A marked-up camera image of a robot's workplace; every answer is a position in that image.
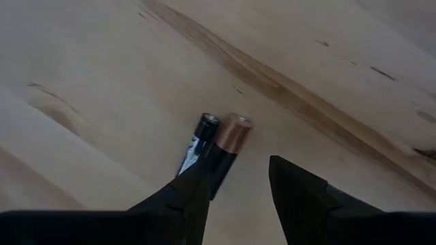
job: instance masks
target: dark wood streak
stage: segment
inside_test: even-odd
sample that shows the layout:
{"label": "dark wood streak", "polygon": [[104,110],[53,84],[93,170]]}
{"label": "dark wood streak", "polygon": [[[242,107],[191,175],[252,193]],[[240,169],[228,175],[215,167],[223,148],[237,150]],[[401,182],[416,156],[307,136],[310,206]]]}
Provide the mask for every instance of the dark wood streak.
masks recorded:
{"label": "dark wood streak", "polygon": [[259,93],[299,115],[348,150],[383,163],[436,199],[436,184],[427,180],[429,172],[436,173],[433,166],[412,163],[408,156],[372,128],[330,105],[296,81],[233,47],[196,21],[153,0],[142,2],[210,58]]}

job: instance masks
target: wood grain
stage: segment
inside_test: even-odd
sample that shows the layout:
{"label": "wood grain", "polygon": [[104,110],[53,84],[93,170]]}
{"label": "wood grain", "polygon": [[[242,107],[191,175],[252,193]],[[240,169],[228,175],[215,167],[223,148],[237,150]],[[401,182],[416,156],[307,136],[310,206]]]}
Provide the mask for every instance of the wood grain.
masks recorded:
{"label": "wood grain", "polygon": [[436,176],[436,169],[431,164],[412,162],[372,128],[338,110],[296,81],[233,47],[189,17],[164,4],[142,1],[181,35],[259,93],[293,111],[342,146],[382,162],[436,198],[436,183],[432,177]]}

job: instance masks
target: wooden surface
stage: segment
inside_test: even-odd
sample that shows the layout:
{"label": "wooden surface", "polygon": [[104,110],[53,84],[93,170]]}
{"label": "wooden surface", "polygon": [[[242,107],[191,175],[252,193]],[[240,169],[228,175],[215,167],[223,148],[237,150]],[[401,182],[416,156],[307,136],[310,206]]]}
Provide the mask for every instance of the wooden surface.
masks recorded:
{"label": "wooden surface", "polygon": [[[435,61],[356,3],[166,3],[387,135],[401,150],[434,146],[434,124],[417,116],[417,105],[410,101],[434,112],[431,88],[414,84],[431,81]],[[77,145],[89,144],[95,148],[89,151],[103,153],[98,161],[124,169],[121,180],[138,178],[141,184],[134,186],[144,183],[144,191],[156,191],[174,177],[202,112],[252,117],[253,134],[211,203],[205,244],[285,243],[269,189],[272,154],[383,210],[436,208],[428,195],[383,164],[351,153],[233,76],[142,2],[5,1],[0,3],[0,31],[1,83],[20,98],[13,100],[26,110],[39,110],[32,113],[41,127],[53,124],[45,114],[71,132],[56,127],[53,140],[78,135],[83,142],[75,137]],[[5,117],[2,110],[2,122]],[[28,144],[44,138],[35,136]],[[0,142],[5,159],[0,163],[2,210],[122,209],[143,198],[132,187],[130,200],[97,203],[86,198],[85,188],[80,192],[79,179],[59,184],[54,174],[69,175],[19,159],[20,153]],[[45,164],[71,166],[73,158]],[[87,164],[94,163],[79,163],[69,174],[86,173]],[[106,164],[93,168],[101,186],[116,179],[104,174]],[[106,198],[120,195],[111,196],[109,187],[102,190]]]}

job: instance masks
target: battery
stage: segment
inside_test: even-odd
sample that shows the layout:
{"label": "battery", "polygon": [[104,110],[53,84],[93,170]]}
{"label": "battery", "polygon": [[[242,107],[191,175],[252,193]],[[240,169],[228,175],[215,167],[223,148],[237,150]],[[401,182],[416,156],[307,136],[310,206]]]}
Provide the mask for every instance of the battery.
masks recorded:
{"label": "battery", "polygon": [[219,123],[220,121],[216,116],[209,113],[202,114],[176,176],[181,175],[186,169],[206,156],[213,138],[217,133]]}

